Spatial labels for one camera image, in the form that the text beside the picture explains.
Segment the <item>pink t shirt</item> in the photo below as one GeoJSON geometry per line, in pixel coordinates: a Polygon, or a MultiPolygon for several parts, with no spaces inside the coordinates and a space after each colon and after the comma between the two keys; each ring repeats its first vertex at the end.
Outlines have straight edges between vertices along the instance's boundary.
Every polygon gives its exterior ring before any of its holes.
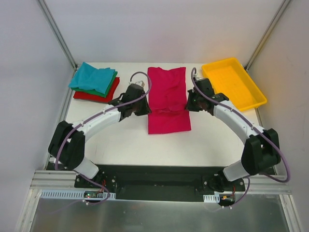
{"type": "Polygon", "coordinates": [[[186,110],[186,68],[164,70],[149,67],[152,81],[149,93],[149,134],[168,134],[191,130],[189,111],[186,110]]]}

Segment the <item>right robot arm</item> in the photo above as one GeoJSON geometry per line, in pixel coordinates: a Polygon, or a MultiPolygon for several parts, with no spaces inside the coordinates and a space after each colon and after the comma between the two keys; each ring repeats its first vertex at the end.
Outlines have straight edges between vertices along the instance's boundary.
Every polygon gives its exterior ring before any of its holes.
{"type": "Polygon", "coordinates": [[[230,164],[208,180],[210,189],[224,192],[236,180],[260,174],[280,163],[279,136],[274,129],[255,126],[223,93],[216,94],[207,78],[192,78],[194,88],[189,90],[186,109],[206,111],[225,123],[243,142],[240,160],[230,164]]]}

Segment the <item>yellow plastic tray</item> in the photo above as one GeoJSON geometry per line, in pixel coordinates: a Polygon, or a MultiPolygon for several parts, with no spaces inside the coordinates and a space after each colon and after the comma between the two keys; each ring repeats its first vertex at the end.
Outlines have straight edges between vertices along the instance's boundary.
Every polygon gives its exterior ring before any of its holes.
{"type": "Polygon", "coordinates": [[[236,58],[204,64],[201,69],[215,93],[225,94],[238,110],[247,111],[267,103],[267,98],[236,58]]]}

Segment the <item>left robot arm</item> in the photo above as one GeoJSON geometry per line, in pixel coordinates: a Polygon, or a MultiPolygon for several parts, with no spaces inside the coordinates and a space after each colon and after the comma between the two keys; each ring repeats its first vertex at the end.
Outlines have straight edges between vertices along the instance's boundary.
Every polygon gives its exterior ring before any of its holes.
{"type": "Polygon", "coordinates": [[[102,176],[99,167],[85,157],[85,143],[104,128],[132,114],[143,116],[151,112],[142,85],[142,81],[130,84],[118,98],[89,118],[75,123],[61,121],[48,147],[48,153],[56,158],[56,163],[85,176],[85,182],[91,188],[99,187],[102,176]]]}

